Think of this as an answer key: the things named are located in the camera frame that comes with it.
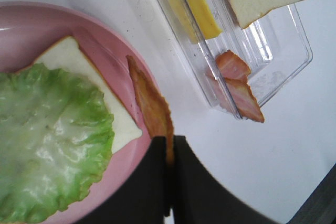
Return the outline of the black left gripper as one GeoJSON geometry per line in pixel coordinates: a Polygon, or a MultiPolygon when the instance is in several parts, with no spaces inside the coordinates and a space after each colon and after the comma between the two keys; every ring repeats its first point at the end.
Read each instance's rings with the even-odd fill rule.
{"type": "Polygon", "coordinates": [[[335,223],[335,165],[288,223],[335,223]]]}

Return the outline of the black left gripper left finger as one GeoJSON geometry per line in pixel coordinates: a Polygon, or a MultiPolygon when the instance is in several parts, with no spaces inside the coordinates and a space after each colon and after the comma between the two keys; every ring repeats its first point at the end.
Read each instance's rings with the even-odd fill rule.
{"type": "Polygon", "coordinates": [[[77,223],[164,223],[166,140],[155,137],[130,177],[77,223]]]}

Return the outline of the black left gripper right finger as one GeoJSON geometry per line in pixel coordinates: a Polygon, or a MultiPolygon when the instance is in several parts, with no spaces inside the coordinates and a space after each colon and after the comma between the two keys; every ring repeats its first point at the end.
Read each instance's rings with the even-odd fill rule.
{"type": "Polygon", "coordinates": [[[168,206],[174,223],[273,223],[224,188],[204,167],[186,137],[173,139],[167,168],[168,206]]]}

